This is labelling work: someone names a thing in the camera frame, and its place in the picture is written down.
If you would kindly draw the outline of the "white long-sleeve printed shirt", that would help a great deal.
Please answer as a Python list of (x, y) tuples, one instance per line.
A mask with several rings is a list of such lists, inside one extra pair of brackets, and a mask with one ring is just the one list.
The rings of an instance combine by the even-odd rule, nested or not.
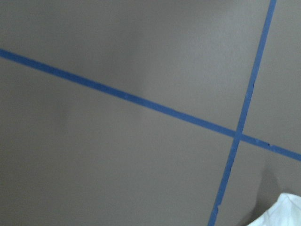
[(301, 197), (281, 193), (277, 201), (249, 226), (301, 226)]

